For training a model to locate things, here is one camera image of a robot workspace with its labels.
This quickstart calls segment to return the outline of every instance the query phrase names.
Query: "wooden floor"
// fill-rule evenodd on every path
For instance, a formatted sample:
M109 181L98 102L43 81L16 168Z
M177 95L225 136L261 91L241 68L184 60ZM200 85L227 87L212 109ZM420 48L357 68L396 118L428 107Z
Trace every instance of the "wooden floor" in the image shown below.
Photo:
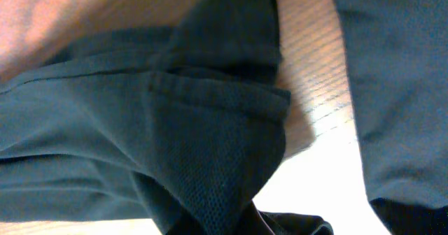
M364 193L344 48L332 0L278 0L285 62L279 86L292 90L288 152L255 198L264 211L321 215L336 234L388 234ZM356 217L347 218L345 211ZM150 220L0 224L0 234L158 234Z

